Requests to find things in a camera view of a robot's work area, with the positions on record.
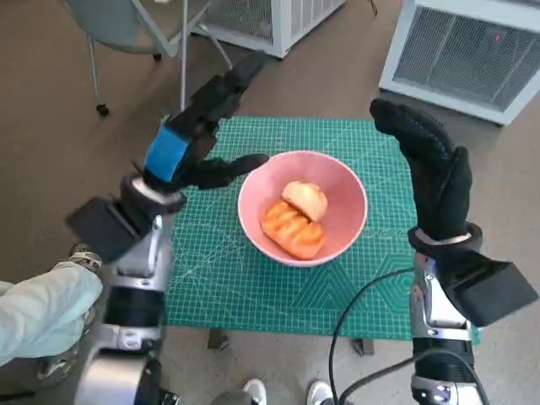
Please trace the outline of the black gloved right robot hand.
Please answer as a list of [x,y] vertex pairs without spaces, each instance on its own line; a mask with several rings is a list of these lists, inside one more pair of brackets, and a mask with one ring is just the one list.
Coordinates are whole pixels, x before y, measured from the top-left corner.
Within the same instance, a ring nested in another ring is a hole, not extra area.
[[370,114],[409,164],[417,227],[435,241],[466,235],[473,181],[467,149],[454,145],[433,117],[407,105],[375,99]]

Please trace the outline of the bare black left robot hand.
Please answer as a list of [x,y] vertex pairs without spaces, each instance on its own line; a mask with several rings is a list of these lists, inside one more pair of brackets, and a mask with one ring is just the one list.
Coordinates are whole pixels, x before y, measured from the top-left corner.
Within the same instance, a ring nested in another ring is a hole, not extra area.
[[231,161],[207,158],[217,143],[219,123],[235,114],[243,94],[268,60],[262,51],[247,55],[226,73],[209,79],[182,112],[165,119],[143,163],[148,186],[165,194],[188,186],[220,188],[268,162],[265,154]]

